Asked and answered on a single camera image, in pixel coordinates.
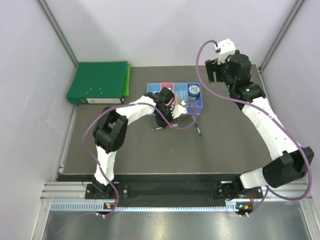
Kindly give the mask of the purple plastic bin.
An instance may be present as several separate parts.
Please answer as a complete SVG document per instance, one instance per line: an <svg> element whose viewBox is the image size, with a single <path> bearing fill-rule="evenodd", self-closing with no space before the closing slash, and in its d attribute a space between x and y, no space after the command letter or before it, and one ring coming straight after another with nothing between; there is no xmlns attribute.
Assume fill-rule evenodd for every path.
<svg viewBox="0 0 320 240"><path fill-rule="evenodd" d="M189 82L189 83L187 83L187 91L188 91L189 85L198 85L200 87L200 94L199 94L196 101L190 101L189 96L188 96L188 114L189 115L195 115L195 114L200 115L203 111L203 108L204 108L203 100L202 100L201 85L196 82Z"/></svg>

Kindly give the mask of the light green plastic folder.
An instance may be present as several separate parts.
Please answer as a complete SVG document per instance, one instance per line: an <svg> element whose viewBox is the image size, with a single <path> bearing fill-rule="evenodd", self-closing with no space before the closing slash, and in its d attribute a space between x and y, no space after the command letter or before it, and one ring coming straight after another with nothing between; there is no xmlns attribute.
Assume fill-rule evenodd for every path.
<svg viewBox="0 0 320 240"><path fill-rule="evenodd" d="M127 64L127 71L126 71L126 76L125 76L125 84L124 86L126 88L129 87L129 84L130 84L130 74L131 74L131 64Z"/></svg>

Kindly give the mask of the blue pen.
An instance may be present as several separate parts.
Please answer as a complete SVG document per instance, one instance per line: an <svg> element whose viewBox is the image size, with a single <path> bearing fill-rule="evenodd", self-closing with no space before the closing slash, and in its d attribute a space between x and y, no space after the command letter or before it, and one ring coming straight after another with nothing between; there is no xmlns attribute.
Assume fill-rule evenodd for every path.
<svg viewBox="0 0 320 240"><path fill-rule="evenodd" d="M195 115L193 115L192 117L193 117L193 120L194 120L194 125L196 127L196 130L198 132L198 135L200 136L200 138L203 138L202 132L201 132L201 130L199 128L198 122L196 121Z"/></svg>

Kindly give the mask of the dark green ring binder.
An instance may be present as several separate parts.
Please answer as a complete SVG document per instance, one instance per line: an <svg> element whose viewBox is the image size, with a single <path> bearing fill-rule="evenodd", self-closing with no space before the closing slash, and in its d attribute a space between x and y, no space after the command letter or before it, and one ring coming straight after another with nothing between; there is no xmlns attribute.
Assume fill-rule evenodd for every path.
<svg viewBox="0 0 320 240"><path fill-rule="evenodd" d="M123 104L127 61L79 62L66 94L71 104Z"/></svg>

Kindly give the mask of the light blue end bin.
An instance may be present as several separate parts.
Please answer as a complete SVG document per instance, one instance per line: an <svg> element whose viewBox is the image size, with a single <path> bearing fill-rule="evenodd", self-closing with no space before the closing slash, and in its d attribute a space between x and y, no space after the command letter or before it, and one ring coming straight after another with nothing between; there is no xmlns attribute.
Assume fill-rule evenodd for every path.
<svg viewBox="0 0 320 240"><path fill-rule="evenodd" d="M158 94L161 91L160 83L148 83L147 92L152 94Z"/></svg>

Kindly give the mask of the red pen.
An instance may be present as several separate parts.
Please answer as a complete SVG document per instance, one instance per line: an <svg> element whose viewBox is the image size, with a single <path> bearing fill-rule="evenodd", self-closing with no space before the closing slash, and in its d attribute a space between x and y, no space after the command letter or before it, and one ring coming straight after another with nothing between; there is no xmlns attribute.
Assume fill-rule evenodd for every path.
<svg viewBox="0 0 320 240"><path fill-rule="evenodd" d="M178 127L178 123L174 123L172 125L167 125L166 127L155 127L155 128L152 128L151 130L152 131L158 131L158 130L162 130L162 129L167 129L167 128L173 128L173 127Z"/></svg>

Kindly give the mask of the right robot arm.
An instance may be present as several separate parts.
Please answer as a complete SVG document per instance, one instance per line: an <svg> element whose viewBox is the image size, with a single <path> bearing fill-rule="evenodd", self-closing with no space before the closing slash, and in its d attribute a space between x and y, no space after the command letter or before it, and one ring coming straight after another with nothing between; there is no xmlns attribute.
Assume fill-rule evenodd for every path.
<svg viewBox="0 0 320 240"><path fill-rule="evenodd" d="M314 152L310 147L296 145L283 132L283 126L274 114L263 89L251 80L251 61L238 50L228 54L226 61L205 62L209 82L224 83L232 99L246 115L265 142L271 162L264 167L239 175L233 183L233 192L245 198L253 188L268 185L278 188L302 179L307 174L306 163L311 163Z"/></svg>

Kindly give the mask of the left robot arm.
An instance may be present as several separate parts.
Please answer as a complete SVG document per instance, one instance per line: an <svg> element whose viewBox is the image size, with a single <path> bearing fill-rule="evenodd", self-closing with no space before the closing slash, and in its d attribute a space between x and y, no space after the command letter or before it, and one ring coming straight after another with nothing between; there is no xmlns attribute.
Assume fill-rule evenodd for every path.
<svg viewBox="0 0 320 240"><path fill-rule="evenodd" d="M109 198L114 191L111 183L114 179L114 164L117 150L123 145L128 125L146 116L155 114L156 123L166 127L173 121L171 104L174 101L173 92L164 87L160 92L147 92L138 100L112 111L110 107L103 110L101 117L92 132L97 150L96 172L92 184L102 198Z"/></svg>

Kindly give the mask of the blue capped glue stick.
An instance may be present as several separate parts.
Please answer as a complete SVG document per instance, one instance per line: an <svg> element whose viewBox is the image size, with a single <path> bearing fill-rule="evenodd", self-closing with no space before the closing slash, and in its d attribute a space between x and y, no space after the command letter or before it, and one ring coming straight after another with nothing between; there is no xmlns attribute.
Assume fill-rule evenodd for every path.
<svg viewBox="0 0 320 240"><path fill-rule="evenodd" d="M185 98L185 91L181 90L181 91L179 92L179 99L180 99L181 102L186 99L186 98Z"/></svg>

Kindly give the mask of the pink orange highlighter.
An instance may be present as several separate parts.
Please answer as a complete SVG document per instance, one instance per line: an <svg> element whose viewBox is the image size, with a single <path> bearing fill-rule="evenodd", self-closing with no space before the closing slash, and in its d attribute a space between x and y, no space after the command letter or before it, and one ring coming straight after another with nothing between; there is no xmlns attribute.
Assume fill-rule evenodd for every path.
<svg viewBox="0 0 320 240"><path fill-rule="evenodd" d="M179 104L179 96L178 96L178 94L175 94L174 102L175 102L175 105Z"/></svg>

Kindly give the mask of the blue round tape dispenser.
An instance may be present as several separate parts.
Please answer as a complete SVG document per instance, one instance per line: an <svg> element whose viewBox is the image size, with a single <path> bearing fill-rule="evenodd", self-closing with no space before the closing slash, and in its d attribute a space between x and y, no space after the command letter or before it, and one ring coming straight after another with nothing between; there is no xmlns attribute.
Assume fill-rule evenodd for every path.
<svg viewBox="0 0 320 240"><path fill-rule="evenodd" d="M194 102L198 99L199 95L200 95L200 87L196 84L191 84L188 86L188 99L191 102Z"/></svg>

